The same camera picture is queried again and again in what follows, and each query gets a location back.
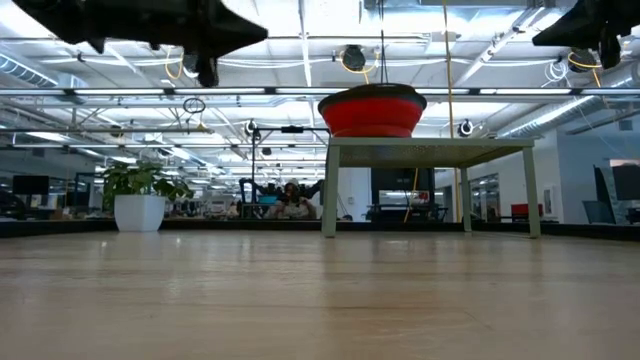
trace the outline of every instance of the red object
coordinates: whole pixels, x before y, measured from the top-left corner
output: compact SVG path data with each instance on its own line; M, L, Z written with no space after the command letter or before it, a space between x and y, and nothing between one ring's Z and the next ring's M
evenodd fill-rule
M423 96L399 84L358 86L318 105L335 137L411 137L426 107Z
M538 213L542 216L542 204L538 204ZM511 204L511 216L528 217L529 216L529 204Z

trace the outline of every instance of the desk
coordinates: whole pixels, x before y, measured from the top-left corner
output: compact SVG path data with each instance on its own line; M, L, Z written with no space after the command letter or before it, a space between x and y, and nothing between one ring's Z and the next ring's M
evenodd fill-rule
M459 168L462 180L464 229L471 229L471 191L467 169L522 152L532 238L540 237L540 215L533 161L533 140L529 139L400 139L332 138L329 141L322 233L336 235L338 171L341 167L363 168Z

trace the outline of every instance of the wooden floor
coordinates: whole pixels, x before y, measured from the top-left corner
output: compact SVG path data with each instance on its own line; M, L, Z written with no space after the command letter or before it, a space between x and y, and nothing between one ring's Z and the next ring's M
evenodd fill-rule
M640 359L640 245L505 235L0 241L0 359Z

